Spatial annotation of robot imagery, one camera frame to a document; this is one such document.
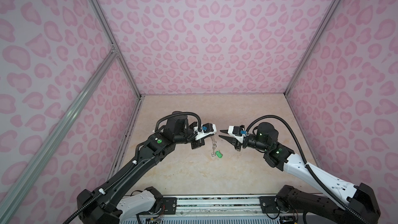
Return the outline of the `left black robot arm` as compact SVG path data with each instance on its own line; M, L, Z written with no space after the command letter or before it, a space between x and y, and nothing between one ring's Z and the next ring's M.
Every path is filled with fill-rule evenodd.
M163 196L154 187L129 198L125 195L178 144L197 149L216 132L215 124L203 124L199 115L192 112L175 111L159 119L153 134L136 146L134 157L123 168L93 191L85 189L78 195L77 210L65 223L78 217L84 224L119 224L137 214L162 213Z

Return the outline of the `metal key holder plate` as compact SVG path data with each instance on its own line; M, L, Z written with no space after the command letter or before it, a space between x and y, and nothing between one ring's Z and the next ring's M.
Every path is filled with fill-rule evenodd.
M211 153L211 156L215 157L216 156L217 142L216 142L214 136L211 136L211 142L212 142L212 153Z

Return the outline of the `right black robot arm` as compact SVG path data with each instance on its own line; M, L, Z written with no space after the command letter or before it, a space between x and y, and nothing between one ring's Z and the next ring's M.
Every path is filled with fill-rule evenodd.
M278 141L279 132L268 122L260 123L254 133L244 126L230 126L220 137L237 151L252 148L263 154L271 168L293 175L316 188L322 194L305 193L285 185L275 196L274 206L281 212L301 210L336 224L376 224L381 216L373 189L361 183L355 185L307 162L298 153Z

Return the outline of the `key with green tag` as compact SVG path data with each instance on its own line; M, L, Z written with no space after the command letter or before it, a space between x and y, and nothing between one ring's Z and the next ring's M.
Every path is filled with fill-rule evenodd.
M218 158L222 158L222 157L223 157L223 154L222 154L220 151L216 151L216 152L215 152L215 155L216 155Z

